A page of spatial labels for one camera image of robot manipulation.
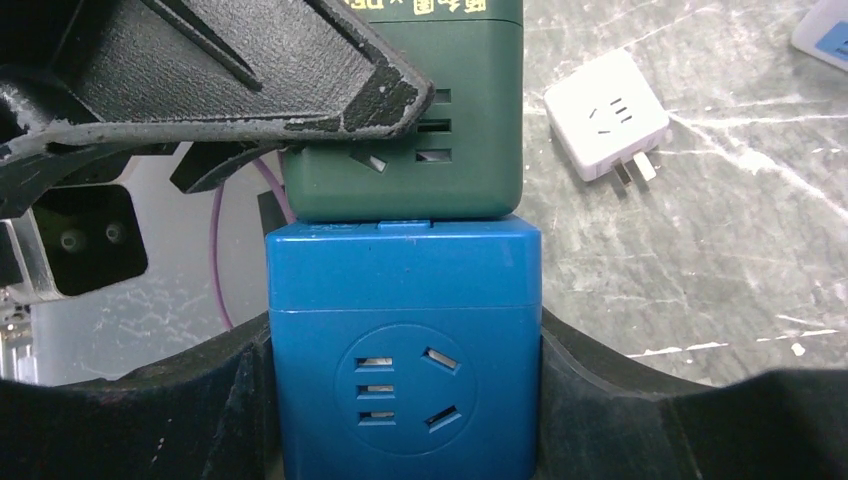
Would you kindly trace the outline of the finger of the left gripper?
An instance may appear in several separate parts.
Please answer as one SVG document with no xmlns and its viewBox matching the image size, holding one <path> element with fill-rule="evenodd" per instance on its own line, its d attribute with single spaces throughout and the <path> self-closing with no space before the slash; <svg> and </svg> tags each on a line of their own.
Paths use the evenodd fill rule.
<svg viewBox="0 0 848 480">
<path fill-rule="evenodd" d="M 1 215 L 152 145 L 395 138 L 433 96 L 342 1 L 5 1 Z"/>
</svg>

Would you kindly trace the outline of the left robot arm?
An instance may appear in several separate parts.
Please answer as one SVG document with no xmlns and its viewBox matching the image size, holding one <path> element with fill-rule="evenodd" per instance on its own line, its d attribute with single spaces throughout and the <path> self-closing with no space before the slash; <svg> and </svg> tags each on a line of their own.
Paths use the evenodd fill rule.
<svg viewBox="0 0 848 480">
<path fill-rule="evenodd" d="M 407 133 L 433 82 L 343 1 L 5 1 L 1 287 L 24 305 L 143 274 L 135 156 L 184 194 L 287 146 Z"/>
</svg>

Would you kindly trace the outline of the white power strip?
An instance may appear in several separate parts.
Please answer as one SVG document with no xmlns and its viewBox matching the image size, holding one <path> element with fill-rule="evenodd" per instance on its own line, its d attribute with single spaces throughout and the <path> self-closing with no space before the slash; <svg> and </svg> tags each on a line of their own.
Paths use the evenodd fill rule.
<svg viewBox="0 0 848 480">
<path fill-rule="evenodd" d="M 790 42 L 795 49 L 846 72 L 847 0 L 816 1 Z"/>
</svg>

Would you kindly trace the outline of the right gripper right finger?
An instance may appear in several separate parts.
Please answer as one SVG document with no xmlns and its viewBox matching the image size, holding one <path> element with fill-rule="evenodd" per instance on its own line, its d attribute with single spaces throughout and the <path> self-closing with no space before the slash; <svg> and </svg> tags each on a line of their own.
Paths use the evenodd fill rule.
<svg viewBox="0 0 848 480">
<path fill-rule="evenodd" d="M 540 479 L 843 479 L 847 374 L 777 369 L 710 387 L 542 314 Z"/>
</svg>

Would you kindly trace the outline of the green cube plug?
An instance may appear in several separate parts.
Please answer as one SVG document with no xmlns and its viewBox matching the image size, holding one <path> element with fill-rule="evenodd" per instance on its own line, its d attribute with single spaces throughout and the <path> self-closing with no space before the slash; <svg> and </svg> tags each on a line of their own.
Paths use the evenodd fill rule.
<svg viewBox="0 0 848 480">
<path fill-rule="evenodd" d="M 523 188 L 523 4 L 353 1 L 434 84 L 410 132 L 310 145 L 283 161 L 302 221 L 473 219 L 513 212 Z"/>
</svg>

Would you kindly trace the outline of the dark blue cube adapter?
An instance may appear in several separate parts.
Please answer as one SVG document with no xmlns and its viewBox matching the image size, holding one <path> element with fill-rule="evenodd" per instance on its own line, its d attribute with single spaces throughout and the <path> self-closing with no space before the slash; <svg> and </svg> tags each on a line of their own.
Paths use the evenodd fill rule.
<svg viewBox="0 0 848 480">
<path fill-rule="evenodd" d="M 529 479 L 541 234 L 521 218 L 266 239 L 287 479 Z"/>
</svg>

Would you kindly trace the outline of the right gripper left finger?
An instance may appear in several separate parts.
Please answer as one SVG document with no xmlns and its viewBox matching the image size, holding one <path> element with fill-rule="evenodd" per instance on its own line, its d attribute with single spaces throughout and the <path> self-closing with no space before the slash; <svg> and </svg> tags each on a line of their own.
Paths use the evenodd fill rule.
<svg viewBox="0 0 848 480">
<path fill-rule="evenodd" d="M 1 384 L 5 479 L 275 479 L 279 424 L 261 314 L 116 380 Z"/>
</svg>

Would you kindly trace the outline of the white cube plug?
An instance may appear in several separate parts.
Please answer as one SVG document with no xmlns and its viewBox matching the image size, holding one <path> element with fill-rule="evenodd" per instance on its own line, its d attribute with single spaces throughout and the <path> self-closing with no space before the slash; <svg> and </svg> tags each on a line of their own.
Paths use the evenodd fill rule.
<svg viewBox="0 0 848 480">
<path fill-rule="evenodd" d="M 549 87 L 543 104 L 581 180 L 592 182 L 630 162 L 644 180 L 656 177 L 647 152 L 665 139 L 670 117 L 627 50 L 583 64 Z"/>
</svg>

